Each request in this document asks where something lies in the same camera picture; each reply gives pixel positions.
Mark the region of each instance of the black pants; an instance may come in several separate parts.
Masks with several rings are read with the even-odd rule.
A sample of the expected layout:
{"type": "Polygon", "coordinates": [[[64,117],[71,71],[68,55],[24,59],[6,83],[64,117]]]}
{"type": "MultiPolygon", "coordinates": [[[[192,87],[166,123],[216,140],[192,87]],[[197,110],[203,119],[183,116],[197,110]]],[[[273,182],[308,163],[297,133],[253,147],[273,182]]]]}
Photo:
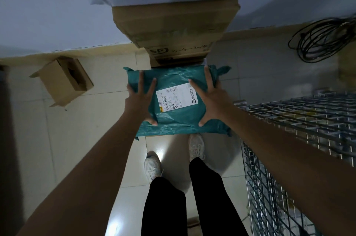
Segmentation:
{"type": "MultiPolygon", "coordinates": [[[[190,162],[189,174],[203,236],[247,236],[220,175],[200,158],[190,162]]],[[[163,177],[155,178],[149,186],[141,235],[187,235],[185,194],[163,177]]]]}

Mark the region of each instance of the white sneaker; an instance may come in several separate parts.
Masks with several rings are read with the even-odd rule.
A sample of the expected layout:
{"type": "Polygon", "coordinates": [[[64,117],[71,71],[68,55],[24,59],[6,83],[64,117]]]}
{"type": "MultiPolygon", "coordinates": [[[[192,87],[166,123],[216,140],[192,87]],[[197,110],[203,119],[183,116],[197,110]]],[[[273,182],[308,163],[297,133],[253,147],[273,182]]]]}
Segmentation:
{"type": "Polygon", "coordinates": [[[145,159],[144,166],[149,183],[151,183],[156,177],[160,177],[162,175],[161,162],[156,156],[147,156],[145,159]]]}
{"type": "Polygon", "coordinates": [[[199,157],[200,159],[204,160],[204,141],[200,134],[190,134],[189,135],[189,159],[192,161],[194,158],[199,157]]]}

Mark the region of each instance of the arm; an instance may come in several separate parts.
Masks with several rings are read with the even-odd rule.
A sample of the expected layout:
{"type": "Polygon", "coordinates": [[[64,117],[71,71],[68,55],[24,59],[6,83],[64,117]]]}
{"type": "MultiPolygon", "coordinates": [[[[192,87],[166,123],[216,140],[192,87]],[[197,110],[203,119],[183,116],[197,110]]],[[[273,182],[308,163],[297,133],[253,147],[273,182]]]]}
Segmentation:
{"type": "Polygon", "coordinates": [[[199,125],[219,119],[234,130],[324,235],[354,235],[355,168],[238,109],[207,67],[205,76],[207,92],[189,81],[207,107],[199,125]]]}
{"type": "Polygon", "coordinates": [[[157,123],[148,107],[156,80],[147,94],[140,72],[136,94],[130,85],[125,111],[65,179],[30,216],[18,236],[104,235],[131,149],[142,121],[157,123]]]}

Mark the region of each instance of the wire mesh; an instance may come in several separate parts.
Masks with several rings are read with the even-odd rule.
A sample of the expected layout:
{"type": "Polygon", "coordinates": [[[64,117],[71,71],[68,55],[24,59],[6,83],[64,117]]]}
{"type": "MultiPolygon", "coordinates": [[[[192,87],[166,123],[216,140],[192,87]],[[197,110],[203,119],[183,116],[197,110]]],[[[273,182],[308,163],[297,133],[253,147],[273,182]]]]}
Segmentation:
{"type": "MultiPolygon", "coordinates": [[[[354,166],[356,94],[329,93],[242,108],[354,166]]],[[[243,155],[253,234],[322,236],[244,142],[243,155]]]]}

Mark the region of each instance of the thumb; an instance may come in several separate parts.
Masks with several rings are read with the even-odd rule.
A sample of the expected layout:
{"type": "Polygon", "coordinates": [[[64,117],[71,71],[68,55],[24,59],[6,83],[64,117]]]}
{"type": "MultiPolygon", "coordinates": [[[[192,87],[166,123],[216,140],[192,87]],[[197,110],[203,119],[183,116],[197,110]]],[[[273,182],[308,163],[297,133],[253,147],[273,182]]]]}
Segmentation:
{"type": "Polygon", "coordinates": [[[207,123],[207,121],[211,120],[211,118],[208,116],[207,113],[202,117],[202,119],[199,122],[199,126],[202,127],[204,124],[207,123]]]}
{"type": "Polygon", "coordinates": [[[158,126],[158,123],[151,116],[147,117],[144,121],[149,122],[150,124],[152,124],[154,126],[158,126]]]}

